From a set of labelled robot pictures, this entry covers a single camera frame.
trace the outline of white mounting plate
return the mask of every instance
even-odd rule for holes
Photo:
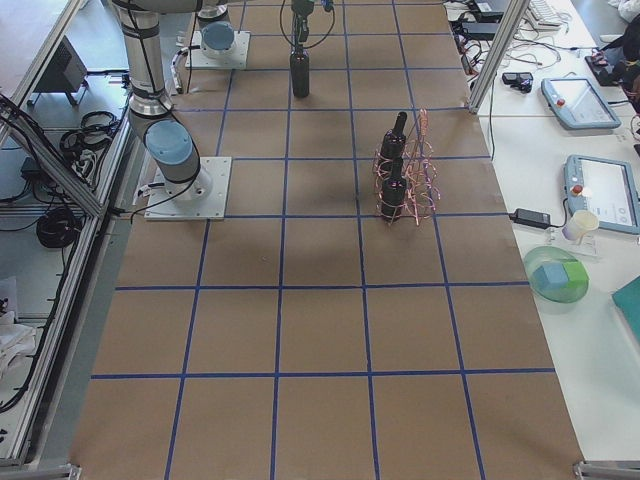
[[[145,211],[147,220],[222,220],[227,208],[229,179],[231,178],[231,157],[202,157],[200,165],[211,176],[209,195],[193,201],[169,200],[168,202]],[[154,182],[164,182],[160,169]],[[149,196],[149,205],[170,198],[164,188],[153,190]]]
[[[247,68],[247,55],[249,54],[250,32],[235,32],[235,46],[229,53],[221,53],[216,58],[209,58],[202,50],[191,50],[187,58],[187,68],[194,70],[244,70]],[[191,45],[200,46],[202,34],[199,31],[193,33]]]

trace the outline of paper cup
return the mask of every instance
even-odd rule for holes
[[[588,210],[576,210],[562,229],[567,240],[577,242],[587,232],[592,232],[600,226],[600,220]]]

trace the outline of dark wine bottle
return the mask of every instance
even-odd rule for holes
[[[383,177],[387,177],[391,172],[390,160],[401,157],[404,146],[407,143],[407,137],[402,133],[404,124],[407,122],[407,114],[405,112],[398,113],[396,124],[391,130],[385,133],[382,139],[382,147],[380,148],[380,158],[378,159],[378,169]]]
[[[402,157],[391,162],[391,175],[382,181],[382,206],[380,212],[387,222],[395,222],[402,213],[407,180],[402,177]]]
[[[306,50],[295,49],[289,57],[291,86],[296,98],[309,95],[309,54]]]

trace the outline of wire bottle holder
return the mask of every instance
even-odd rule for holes
[[[402,154],[402,176],[407,180],[407,191],[404,203],[401,205],[389,205],[382,199],[382,182],[389,176],[392,159],[380,155],[380,148],[376,149],[373,159],[374,193],[376,195],[376,213],[391,225],[402,217],[411,217],[416,225],[420,221],[430,218],[436,211],[436,201],[440,200],[440,191],[434,186],[434,180],[438,173],[431,161],[433,148],[427,141],[429,117],[425,109],[420,109],[418,121],[409,133],[409,137],[415,130],[413,140],[407,141]],[[382,207],[392,207],[394,216],[382,213]]]

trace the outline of screen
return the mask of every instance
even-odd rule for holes
[[[569,110],[576,123],[593,124],[614,120],[586,80],[552,80],[551,85],[566,102],[562,108]]]
[[[581,160],[587,209],[601,222],[635,226],[631,190],[622,165]]]

